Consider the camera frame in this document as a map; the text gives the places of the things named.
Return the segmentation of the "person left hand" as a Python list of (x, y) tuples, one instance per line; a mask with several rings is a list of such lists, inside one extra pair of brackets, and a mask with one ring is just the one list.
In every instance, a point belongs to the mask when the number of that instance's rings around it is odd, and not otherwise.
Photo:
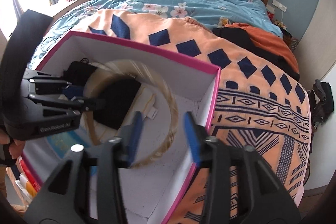
[(21, 140), (11, 141), (10, 137), (3, 130), (0, 132), (0, 144), (9, 144), (9, 153), (12, 159), (17, 159), (21, 156), (26, 142)]

